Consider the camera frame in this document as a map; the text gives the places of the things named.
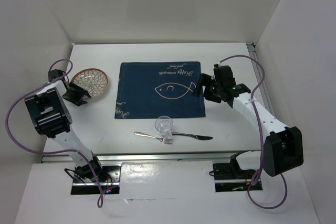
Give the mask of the floral ceramic plate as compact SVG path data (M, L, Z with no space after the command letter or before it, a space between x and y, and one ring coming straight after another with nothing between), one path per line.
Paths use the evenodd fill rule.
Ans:
M108 76L106 73L97 68L88 68L79 71L71 80L71 83L85 89L89 97L85 95L84 100L97 98L102 95L108 87Z

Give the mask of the blue fish placemat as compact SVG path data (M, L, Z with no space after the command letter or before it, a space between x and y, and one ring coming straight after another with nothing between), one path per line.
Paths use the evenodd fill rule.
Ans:
M203 98L192 95L200 75L198 61L123 62L115 119L205 117Z

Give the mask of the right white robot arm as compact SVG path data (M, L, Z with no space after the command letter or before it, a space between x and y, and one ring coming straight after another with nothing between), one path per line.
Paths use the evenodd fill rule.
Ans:
M304 163L302 133L276 119L252 97L243 83L237 84L230 66L214 66L214 75L201 74L193 95L207 101L225 102L239 112L261 136L260 164L271 177Z

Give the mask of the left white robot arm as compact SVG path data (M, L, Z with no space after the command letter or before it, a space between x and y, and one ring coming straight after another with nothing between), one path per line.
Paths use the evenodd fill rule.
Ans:
M103 167L97 156L84 146L72 129L72 117L64 101L81 106L87 103L89 92L76 84L68 83L61 76L64 71L48 71L48 86L25 98L25 104L35 130L40 135L57 142L75 163L75 174L80 179L93 182L103 177Z

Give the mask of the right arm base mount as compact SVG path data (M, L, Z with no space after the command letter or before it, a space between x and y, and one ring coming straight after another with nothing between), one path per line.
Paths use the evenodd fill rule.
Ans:
M237 156L244 152L238 152L230 157L229 163L215 163L213 170L208 174L214 178L215 191L236 192L247 191L255 169L241 168Z

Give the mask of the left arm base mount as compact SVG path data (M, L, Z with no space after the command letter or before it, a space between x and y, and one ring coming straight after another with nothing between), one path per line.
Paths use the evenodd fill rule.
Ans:
M71 195L99 194L97 183L94 180L80 178L72 169L65 168L64 171L72 179ZM105 195L119 194L121 164L104 165L98 178Z

